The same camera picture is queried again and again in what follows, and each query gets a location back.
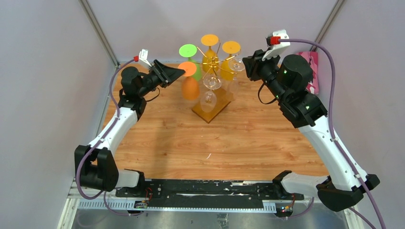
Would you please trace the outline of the orange wine glass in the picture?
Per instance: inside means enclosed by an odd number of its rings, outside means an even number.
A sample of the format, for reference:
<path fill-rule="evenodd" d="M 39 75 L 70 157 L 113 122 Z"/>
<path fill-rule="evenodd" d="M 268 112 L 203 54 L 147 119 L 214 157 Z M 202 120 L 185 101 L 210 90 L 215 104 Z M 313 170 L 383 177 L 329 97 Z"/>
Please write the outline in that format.
<path fill-rule="evenodd" d="M 184 70 L 185 73 L 182 75 L 184 80 L 181 84 L 181 93 L 186 100 L 196 100 L 199 97 L 200 89 L 197 80 L 193 78 L 193 75 L 197 71 L 197 67 L 192 62 L 182 62 L 178 66 L 179 69 Z"/>

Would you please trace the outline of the green wine glass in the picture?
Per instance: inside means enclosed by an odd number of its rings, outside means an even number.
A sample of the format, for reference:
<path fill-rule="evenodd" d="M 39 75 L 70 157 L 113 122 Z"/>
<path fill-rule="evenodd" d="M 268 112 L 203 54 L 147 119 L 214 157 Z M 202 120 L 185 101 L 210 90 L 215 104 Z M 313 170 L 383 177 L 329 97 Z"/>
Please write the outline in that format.
<path fill-rule="evenodd" d="M 202 77 L 200 64 L 193 58 L 196 54 L 197 54 L 197 47 L 194 44 L 184 44 L 179 48 L 179 55 L 181 57 L 187 58 L 189 62 L 195 64 L 196 72 L 193 74 L 192 77 L 196 81 L 200 81 Z"/>

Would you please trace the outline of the gold wire glass rack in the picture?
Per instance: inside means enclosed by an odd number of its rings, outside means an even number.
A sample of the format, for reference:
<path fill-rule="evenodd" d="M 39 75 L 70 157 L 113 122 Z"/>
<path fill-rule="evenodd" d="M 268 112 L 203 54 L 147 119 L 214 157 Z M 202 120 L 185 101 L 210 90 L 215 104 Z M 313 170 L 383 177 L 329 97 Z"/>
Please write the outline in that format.
<path fill-rule="evenodd" d="M 201 65 L 208 69 L 202 76 L 202 84 L 207 91 L 201 95 L 200 101 L 192 108 L 192 111 L 208 124 L 231 102 L 226 98 L 226 90 L 222 88 L 221 74 L 228 73 L 231 76 L 237 74 L 236 70 L 229 66 L 225 67 L 225 64 L 236 59 L 241 51 L 241 46 L 238 42 L 227 41 L 222 45 L 222 50 L 228 54 L 228 57 L 222 61 L 218 58 L 218 52 L 214 52 L 210 48 L 203 53 L 205 60 Z"/>

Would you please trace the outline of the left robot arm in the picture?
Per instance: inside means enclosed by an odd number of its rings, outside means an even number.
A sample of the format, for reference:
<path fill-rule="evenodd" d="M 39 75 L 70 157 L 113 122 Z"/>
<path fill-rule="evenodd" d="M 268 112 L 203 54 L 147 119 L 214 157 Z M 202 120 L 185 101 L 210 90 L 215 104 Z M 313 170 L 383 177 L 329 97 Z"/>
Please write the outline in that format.
<path fill-rule="evenodd" d="M 158 60 L 146 63 L 147 73 L 125 63 L 118 70 L 121 73 L 122 88 L 119 100 L 112 99 L 116 111 L 105 128 L 87 145 L 75 149 L 75 180 L 82 197 L 90 199 L 82 188 L 110 192 L 116 188 L 128 188 L 135 197 L 146 192 L 144 173 L 123 169 L 119 170 L 114 153 L 127 134 L 141 118 L 147 105 L 145 95 L 159 87 L 166 88 L 185 75 L 183 69 L 169 67 Z"/>

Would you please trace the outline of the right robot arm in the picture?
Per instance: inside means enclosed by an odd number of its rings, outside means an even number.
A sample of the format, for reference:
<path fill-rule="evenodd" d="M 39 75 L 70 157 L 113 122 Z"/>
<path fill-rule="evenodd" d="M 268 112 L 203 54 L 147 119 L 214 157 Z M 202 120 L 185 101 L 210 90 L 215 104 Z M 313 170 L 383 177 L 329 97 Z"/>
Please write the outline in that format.
<path fill-rule="evenodd" d="M 306 87 L 313 78 L 307 60 L 290 54 L 264 59 L 264 51 L 242 59 L 251 81 L 261 80 L 275 97 L 283 116 L 312 144 L 323 161 L 327 176 L 300 175 L 286 170 L 273 179 L 273 194 L 285 199 L 291 193 L 319 198 L 330 210 L 338 212 L 359 203 L 367 190 L 380 180 L 366 173 L 337 142 L 337 133 L 329 128 L 328 114 L 321 100 Z"/>

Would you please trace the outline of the right clear wine glass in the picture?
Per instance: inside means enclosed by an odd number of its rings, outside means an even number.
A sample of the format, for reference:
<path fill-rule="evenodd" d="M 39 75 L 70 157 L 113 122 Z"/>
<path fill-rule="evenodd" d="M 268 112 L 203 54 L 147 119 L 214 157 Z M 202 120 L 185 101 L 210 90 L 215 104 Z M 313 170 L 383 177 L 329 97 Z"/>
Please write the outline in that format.
<path fill-rule="evenodd" d="M 228 65 L 233 73 L 233 76 L 226 89 L 226 98 L 228 101 L 234 101 L 239 90 L 237 77 L 245 70 L 245 65 L 243 64 L 242 59 L 239 58 L 231 59 Z"/>

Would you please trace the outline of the clear wine glass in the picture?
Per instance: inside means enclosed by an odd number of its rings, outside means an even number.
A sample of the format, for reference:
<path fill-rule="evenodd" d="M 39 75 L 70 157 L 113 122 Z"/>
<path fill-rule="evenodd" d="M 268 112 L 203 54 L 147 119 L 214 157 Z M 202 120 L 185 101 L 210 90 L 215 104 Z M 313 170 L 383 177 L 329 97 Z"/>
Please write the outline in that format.
<path fill-rule="evenodd" d="M 239 58 L 231 59 L 228 65 L 233 73 L 233 76 L 226 89 L 226 98 L 228 101 L 234 101 L 239 90 L 237 77 L 245 70 L 245 65 L 243 64 L 242 59 Z"/>
<path fill-rule="evenodd" d="M 210 74 L 203 77 L 202 83 L 208 91 L 202 95 L 200 105 L 202 111 L 208 113 L 215 108 L 217 96 L 214 93 L 214 90 L 217 90 L 222 86 L 222 81 L 216 74 Z"/>

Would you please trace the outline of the right yellow wine glass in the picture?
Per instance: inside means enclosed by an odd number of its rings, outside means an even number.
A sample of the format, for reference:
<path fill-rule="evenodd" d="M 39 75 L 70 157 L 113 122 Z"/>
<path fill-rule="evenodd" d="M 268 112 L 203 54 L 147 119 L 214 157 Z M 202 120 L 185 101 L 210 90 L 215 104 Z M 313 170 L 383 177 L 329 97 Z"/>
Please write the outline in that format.
<path fill-rule="evenodd" d="M 228 54 L 220 65 L 220 76 L 226 81 L 231 81 L 233 78 L 233 71 L 229 66 L 229 62 L 238 54 L 241 50 L 241 46 L 236 41 L 227 41 L 222 45 L 222 50 Z"/>

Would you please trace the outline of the yellow wine glass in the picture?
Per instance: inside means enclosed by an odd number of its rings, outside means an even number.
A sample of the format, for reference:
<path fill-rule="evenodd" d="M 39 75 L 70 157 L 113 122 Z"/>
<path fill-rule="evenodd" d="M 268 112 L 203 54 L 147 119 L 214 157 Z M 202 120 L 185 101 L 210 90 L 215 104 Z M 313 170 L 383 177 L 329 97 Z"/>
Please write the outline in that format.
<path fill-rule="evenodd" d="M 218 58 L 216 52 L 212 49 L 212 47 L 216 45 L 218 42 L 219 38 L 214 34 L 206 34 L 201 38 L 202 45 L 208 47 L 208 50 L 204 53 L 202 57 L 203 63 L 202 68 L 206 73 L 213 74 L 212 66 L 214 66 L 215 63 L 212 64 L 212 60 L 215 59 L 215 62 L 217 62 Z"/>
<path fill-rule="evenodd" d="M 220 65 L 220 76 L 226 81 L 231 81 L 233 78 L 233 71 L 229 66 L 229 62 L 238 54 L 241 50 L 241 46 L 236 41 L 227 41 L 222 45 L 222 50 L 228 54 Z"/>

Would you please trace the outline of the front clear wine glass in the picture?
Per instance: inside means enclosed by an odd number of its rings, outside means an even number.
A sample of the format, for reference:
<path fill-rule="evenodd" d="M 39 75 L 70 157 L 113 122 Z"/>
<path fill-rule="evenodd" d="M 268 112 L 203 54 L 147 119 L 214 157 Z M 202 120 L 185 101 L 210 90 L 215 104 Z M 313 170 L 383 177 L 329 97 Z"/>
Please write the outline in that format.
<path fill-rule="evenodd" d="M 202 111 L 208 113 L 215 108 L 217 96 L 214 93 L 214 90 L 217 90 L 222 86 L 222 81 L 216 74 L 210 74 L 203 77 L 202 83 L 208 91 L 202 95 L 200 105 Z"/>

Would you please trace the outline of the rear yellow wine glass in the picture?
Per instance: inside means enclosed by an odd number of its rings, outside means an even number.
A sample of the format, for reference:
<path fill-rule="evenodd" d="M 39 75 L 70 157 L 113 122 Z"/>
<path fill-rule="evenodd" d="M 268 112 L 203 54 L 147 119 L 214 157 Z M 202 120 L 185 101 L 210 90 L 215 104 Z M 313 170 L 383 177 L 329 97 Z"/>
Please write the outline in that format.
<path fill-rule="evenodd" d="M 212 47 L 216 45 L 218 42 L 219 38 L 214 34 L 206 34 L 201 38 L 202 45 L 208 47 L 208 50 L 204 53 L 202 57 L 203 63 L 202 68 L 206 73 L 213 74 L 212 66 L 214 66 L 215 63 L 212 64 L 212 60 L 215 59 L 215 62 L 217 62 L 218 58 L 216 52 L 212 49 Z"/>

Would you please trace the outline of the pink camouflage cloth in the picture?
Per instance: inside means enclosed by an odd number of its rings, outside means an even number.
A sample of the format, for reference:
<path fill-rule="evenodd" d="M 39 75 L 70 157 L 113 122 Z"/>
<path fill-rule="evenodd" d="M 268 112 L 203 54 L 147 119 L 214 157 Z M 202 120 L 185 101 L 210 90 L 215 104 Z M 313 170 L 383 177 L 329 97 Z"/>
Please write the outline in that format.
<path fill-rule="evenodd" d="M 319 63 L 319 55 L 317 52 L 298 52 L 298 55 L 302 56 L 306 61 L 309 63 L 312 71 L 313 71 L 313 79 L 308 83 L 307 90 L 312 94 L 318 95 L 319 94 L 319 82 L 318 82 L 318 63 Z"/>

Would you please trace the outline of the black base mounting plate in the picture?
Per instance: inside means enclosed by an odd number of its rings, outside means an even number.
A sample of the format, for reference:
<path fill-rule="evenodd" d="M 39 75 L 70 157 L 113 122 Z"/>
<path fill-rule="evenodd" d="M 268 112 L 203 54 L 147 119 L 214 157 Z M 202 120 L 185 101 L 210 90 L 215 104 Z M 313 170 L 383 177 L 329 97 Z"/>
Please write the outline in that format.
<path fill-rule="evenodd" d="M 263 201 L 292 203 L 302 194 L 283 194 L 270 181 L 147 179 L 143 189 L 123 187 L 120 198 L 144 198 L 150 207 L 259 209 Z"/>

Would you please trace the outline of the aluminium frame rail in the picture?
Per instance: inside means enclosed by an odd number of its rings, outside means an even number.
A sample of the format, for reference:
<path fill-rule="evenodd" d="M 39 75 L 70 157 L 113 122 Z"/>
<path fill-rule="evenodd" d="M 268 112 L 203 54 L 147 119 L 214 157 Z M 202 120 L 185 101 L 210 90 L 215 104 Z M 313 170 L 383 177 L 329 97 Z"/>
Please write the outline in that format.
<path fill-rule="evenodd" d="M 362 229 L 353 210 L 334 212 L 270 181 L 146 179 L 83 198 L 71 184 L 60 229 Z"/>

